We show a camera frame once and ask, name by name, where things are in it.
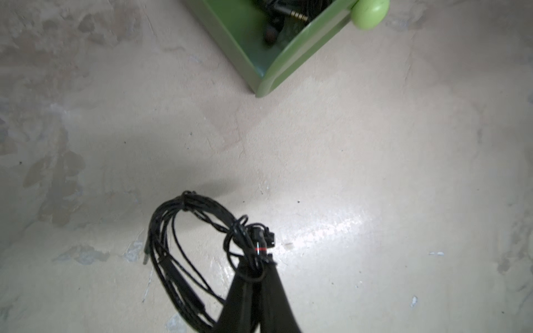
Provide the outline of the black braided earphones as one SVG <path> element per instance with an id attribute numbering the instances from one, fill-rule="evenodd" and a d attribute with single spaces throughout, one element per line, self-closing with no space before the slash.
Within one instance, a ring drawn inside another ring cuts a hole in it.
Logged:
<path id="1" fill-rule="evenodd" d="M 252 319 L 260 332 L 260 283 L 275 234 L 247 215 L 185 191 L 159 205 L 149 221 L 144 261 L 154 268 L 180 317 L 195 332 L 212 332 L 222 312 L 237 266 L 244 262 L 254 283 Z"/>

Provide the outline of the green drawer cabinet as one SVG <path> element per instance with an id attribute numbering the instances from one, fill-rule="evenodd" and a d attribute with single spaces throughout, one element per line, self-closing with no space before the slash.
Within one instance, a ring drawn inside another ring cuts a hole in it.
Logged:
<path id="1" fill-rule="evenodd" d="M 274 91 L 348 23 L 367 31 L 387 16 L 389 1 L 333 1 L 304 24 L 285 20 L 277 42 L 263 39 L 268 16 L 255 1 L 186 1 L 240 76 L 258 98 Z"/>

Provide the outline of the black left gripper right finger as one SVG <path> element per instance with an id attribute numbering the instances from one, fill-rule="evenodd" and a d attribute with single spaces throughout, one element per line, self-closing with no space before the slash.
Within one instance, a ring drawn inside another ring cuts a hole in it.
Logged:
<path id="1" fill-rule="evenodd" d="M 300 333 L 275 264 L 265 266 L 265 277 L 260 283 L 260 331 L 273 333 Z"/>

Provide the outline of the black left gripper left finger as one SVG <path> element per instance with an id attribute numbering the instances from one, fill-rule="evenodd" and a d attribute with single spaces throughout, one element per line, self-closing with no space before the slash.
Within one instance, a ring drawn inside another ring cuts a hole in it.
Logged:
<path id="1" fill-rule="evenodd" d="M 254 283 L 246 280 L 249 273 L 249 266 L 240 262 L 212 332 L 250 333 L 255 330 L 252 319 Z"/>

